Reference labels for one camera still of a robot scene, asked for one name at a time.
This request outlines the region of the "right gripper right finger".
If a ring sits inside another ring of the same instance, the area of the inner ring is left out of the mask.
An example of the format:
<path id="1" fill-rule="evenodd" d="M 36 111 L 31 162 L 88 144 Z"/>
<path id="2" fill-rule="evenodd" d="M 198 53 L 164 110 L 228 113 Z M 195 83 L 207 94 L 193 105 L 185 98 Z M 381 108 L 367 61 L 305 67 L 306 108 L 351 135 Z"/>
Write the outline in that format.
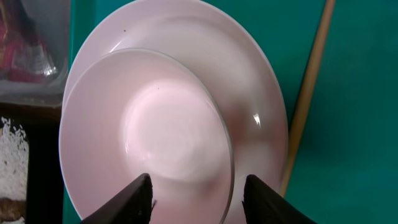
<path id="1" fill-rule="evenodd" d="M 254 174 L 246 177 L 243 195 L 247 224 L 316 224 Z"/>

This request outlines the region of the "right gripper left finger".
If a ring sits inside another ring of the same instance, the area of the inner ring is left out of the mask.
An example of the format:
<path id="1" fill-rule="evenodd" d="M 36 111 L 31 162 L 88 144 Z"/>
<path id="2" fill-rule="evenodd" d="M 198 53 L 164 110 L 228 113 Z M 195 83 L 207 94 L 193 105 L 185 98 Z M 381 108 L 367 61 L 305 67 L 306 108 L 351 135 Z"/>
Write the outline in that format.
<path id="1" fill-rule="evenodd" d="M 152 215 L 153 186 L 143 173 L 123 188 L 81 224 L 149 224 Z"/>

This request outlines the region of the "rice and food leftovers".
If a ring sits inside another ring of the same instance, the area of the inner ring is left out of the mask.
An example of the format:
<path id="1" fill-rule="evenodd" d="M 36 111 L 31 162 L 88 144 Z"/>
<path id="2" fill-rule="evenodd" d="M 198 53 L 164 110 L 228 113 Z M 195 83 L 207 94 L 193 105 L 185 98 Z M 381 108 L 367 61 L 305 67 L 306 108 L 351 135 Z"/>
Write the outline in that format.
<path id="1" fill-rule="evenodd" d="M 1 117 L 1 223 L 25 223 L 29 141 L 13 119 Z"/>

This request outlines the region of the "red snack wrapper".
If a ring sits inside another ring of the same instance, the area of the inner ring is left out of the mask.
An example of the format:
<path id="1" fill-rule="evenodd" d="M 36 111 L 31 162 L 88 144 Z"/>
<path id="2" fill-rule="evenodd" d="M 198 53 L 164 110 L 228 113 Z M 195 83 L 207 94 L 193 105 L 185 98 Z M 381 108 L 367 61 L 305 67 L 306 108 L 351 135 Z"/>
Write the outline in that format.
<path id="1" fill-rule="evenodd" d="M 20 0 L 1 0 L 1 79 L 43 83 L 58 73 Z"/>

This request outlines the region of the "wooden chopstick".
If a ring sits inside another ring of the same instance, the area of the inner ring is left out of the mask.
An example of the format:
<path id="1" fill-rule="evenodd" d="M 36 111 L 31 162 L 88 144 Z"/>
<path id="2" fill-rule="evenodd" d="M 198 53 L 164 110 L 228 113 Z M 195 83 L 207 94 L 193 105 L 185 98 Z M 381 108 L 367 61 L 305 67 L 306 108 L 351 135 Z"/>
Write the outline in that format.
<path id="1" fill-rule="evenodd" d="M 325 1 L 322 16 L 318 24 L 317 33 L 313 41 L 305 73 L 302 78 L 302 83 L 289 131 L 287 160 L 285 164 L 285 171 L 282 176 L 282 183 L 280 185 L 281 196 L 286 195 L 303 131 L 305 129 L 334 8 L 335 0 Z"/>

